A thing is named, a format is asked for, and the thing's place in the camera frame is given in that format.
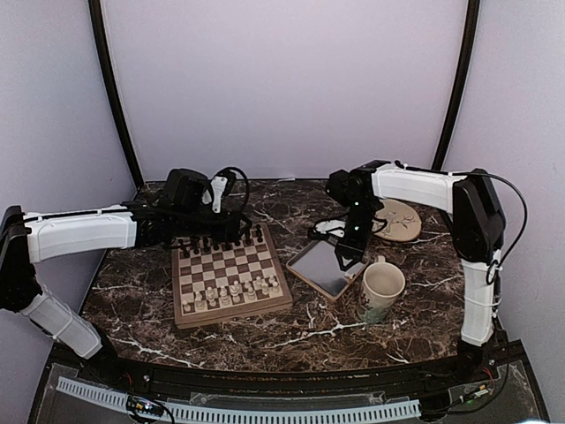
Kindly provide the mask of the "white bishop chess piece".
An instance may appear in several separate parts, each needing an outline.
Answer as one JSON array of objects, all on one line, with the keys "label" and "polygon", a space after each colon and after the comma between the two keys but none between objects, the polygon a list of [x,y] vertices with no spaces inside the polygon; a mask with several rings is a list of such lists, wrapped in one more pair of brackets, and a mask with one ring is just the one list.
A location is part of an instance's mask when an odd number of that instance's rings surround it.
[{"label": "white bishop chess piece", "polygon": [[226,287],[220,289],[220,303],[222,307],[229,307],[231,305],[230,294]]}]

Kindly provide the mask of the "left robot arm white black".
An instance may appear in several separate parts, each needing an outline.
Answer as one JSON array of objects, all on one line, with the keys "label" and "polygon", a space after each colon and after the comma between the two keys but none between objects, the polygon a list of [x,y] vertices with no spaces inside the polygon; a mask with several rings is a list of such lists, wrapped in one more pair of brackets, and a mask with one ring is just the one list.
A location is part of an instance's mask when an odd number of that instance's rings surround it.
[{"label": "left robot arm white black", "polygon": [[103,383],[116,385],[124,379],[124,364],[110,354],[111,343],[40,283],[37,264],[108,249],[176,248],[178,239],[197,236],[235,243],[251,226],[242,211],[214,211],[208,205],[165,208],[131,201],[49,214],[11,206],[1,223],[1,308],[27,317],[77,356],[90,360],[91,372]]}]

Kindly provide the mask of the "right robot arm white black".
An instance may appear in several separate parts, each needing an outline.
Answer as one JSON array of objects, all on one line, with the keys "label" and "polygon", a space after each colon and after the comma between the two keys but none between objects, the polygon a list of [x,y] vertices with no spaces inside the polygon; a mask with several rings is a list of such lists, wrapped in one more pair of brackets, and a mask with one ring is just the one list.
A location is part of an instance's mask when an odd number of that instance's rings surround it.
[{"label": "right robot arm white black", "polygon": [[485,170],[424,170],[398,161],[373,160],[351,171],[333,172],[325,192],[347,211],[319,220],[308,236],[336,239],[335,256],[341,270],[363,259],[373,220],[385,199],[417,203],[447,214],[453,246],[463,265],[461,339],[468,345],[481,346],[491,338],[500,300],[506,218]]}]

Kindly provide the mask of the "white chess piece tall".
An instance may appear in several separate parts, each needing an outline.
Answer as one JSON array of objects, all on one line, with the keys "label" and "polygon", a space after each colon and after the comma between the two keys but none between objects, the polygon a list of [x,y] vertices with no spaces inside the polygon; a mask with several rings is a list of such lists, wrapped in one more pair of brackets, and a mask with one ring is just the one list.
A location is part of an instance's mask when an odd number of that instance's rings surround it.
[{"label": "white chess piece tall", "polygon": [[230,295],[232,297],[232,303],[233,304],[238,304],[240,302],[241,293],[242,293],[241,284],[238,282],[238,280],[235,280],[230,285]]}]

